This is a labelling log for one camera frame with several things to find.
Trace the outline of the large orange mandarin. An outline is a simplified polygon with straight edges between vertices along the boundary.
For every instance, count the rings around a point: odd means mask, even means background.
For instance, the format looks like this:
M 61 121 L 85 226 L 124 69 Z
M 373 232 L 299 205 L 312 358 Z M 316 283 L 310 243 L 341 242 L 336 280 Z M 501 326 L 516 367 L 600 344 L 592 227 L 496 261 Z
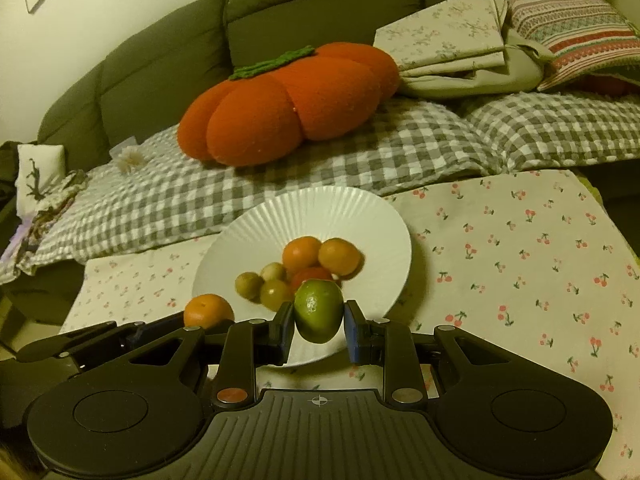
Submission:
M 192 298 L 183 309 L 185 326 L 200 326 L 209 330 L 222 322 L 235 319 L 231 304 L 221 296 L 204 294 Z

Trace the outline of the olive green small fruit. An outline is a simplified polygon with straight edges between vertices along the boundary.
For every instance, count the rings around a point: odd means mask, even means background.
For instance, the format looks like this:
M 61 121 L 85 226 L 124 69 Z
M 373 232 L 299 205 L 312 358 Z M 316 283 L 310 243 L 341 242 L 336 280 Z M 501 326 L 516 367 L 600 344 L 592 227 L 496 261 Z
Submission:
M 272 312 L 277 312 L 282 304 L 293 300 L 290 286 L 282 280 L 269 280 L 262 283 L 259 302 Z

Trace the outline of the small brown kiwi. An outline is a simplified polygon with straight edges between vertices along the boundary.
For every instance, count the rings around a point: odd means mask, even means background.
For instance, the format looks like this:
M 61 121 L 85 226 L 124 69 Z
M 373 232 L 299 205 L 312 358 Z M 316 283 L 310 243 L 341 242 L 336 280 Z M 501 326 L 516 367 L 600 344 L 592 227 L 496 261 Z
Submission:
M 242 298 L 256 301 L 259 298 L 260 290 L 264 284 L 264 279 L 253 271 L 239 274 L 234 281 L 234 289 Z

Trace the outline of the pale small round fruit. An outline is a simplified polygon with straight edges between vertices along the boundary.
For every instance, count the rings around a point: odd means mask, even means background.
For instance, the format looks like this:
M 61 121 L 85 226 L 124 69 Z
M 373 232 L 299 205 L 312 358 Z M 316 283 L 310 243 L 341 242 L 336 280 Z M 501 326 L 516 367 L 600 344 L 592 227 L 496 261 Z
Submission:
M 260 271 L 260 276 L 265 282 L 273 280 L 285 282 L 288 271 L 282 263 L 275 261 L 266 264 Z

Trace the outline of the dark green lime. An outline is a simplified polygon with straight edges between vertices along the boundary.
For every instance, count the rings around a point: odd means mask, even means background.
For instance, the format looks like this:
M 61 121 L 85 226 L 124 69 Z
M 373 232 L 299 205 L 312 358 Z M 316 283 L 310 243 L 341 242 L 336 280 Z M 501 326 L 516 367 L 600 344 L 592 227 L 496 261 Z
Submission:
M 313 344 L 331 340 L 342 324 L 343 294 L 332 281 L 307 280 L 294 295 L 294 318 L 300 336 Z

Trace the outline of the red tomato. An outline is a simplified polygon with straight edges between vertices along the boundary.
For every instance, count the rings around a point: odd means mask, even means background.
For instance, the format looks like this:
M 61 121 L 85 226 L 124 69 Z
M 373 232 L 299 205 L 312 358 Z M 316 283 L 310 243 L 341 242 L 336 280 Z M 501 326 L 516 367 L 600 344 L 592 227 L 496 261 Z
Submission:
M 332 281 L 333 275 L 322 266 L 311 266 L 310 268 L 299 270 L 293 275 L 290 281 L 290 289 L 292 292 L 296 292 L 300 286 L 309 280 Z

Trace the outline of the orange mandarin fruit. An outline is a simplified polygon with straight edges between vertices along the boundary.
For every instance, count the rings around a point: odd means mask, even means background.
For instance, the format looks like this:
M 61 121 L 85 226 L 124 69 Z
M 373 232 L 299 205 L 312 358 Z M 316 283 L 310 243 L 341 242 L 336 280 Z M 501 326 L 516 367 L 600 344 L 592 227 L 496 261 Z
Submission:
M 318 264 L 318 253 L 322 243 L 313 236 L 302 236 L 291 240 L 282 250 L 282 264 L 289 274 L 311 268 Z

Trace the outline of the cherry print tablecloth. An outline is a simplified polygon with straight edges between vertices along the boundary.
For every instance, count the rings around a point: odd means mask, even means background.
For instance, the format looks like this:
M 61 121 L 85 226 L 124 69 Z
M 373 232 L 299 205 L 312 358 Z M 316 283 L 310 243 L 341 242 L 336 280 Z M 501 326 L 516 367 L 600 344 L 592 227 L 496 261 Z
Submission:
M 384 318 L 420 333 L 462 328 L 593 388 L 614 418 L 599 474 L 637 478 L 639 267 L 588 188 L 542 170 L 385 200 L 405 221 L 412 258 Z M 64 328 L 181 311 L 217 236 L 90 260 Z

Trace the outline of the clear cotton swab box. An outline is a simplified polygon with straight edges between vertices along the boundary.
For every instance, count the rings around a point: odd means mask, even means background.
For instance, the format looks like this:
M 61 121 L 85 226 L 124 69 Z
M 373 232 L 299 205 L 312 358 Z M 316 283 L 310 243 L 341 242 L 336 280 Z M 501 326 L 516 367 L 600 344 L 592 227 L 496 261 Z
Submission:
M 142 168 L 148 161 L 134 136 L 111 148 L 110 156 L 121 174 L 131 174 Z

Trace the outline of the orange pumpkin plush cushion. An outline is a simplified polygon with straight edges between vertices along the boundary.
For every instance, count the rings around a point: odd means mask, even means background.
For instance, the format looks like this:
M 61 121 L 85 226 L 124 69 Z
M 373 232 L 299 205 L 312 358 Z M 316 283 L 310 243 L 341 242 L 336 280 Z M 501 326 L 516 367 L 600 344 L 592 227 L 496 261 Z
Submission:
M 364 124 L 398 89 L 386 52 L 332 42 L 236 70 L 188 107 L 177 129 L 186 156 L 231 167 L 266 164 L 305 141 L 329 141 Z

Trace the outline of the dark green sofa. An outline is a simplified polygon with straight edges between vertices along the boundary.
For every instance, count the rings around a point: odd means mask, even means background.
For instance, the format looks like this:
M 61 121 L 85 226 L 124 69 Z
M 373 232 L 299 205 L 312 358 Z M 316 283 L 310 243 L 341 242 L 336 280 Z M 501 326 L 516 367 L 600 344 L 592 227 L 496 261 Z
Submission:
M 382 26 L 444 0 L 198 0 L 125 40 L 47 111 L 37 140 L 70 169 L 145 140 L 236 68 L 306 46 L 370 44 Z

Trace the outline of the white embroidered small pillow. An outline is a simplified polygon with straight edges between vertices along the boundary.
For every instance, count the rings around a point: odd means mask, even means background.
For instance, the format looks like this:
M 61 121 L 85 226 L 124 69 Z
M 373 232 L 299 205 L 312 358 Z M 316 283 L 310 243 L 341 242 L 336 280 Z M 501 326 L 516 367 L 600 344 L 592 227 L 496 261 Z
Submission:
M 25 220 L 40 206 L 50 189 L 66 173 L 63 145 L 21 144 L 17 148 L 17 217 Z

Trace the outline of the folded floral beige sheet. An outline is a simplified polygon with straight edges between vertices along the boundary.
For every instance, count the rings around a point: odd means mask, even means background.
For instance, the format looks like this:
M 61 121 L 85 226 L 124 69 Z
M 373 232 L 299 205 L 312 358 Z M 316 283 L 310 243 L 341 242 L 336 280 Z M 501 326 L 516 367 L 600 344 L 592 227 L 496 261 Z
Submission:
M 530 91 L 553 53 L 509 24 L 506 0 L 446 0 L 379 28 L 400 92 L 435 101 Z

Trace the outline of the striped knitted pillow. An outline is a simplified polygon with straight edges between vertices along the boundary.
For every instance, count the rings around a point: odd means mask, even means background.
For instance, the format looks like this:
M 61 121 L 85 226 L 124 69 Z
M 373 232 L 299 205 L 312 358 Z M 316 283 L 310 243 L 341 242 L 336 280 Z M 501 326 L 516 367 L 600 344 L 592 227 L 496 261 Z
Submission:
M 584 78 L 639 83 L 639 33 L 605 0 L 504 0 L 511 26 L 553 53 L 540 91 Z

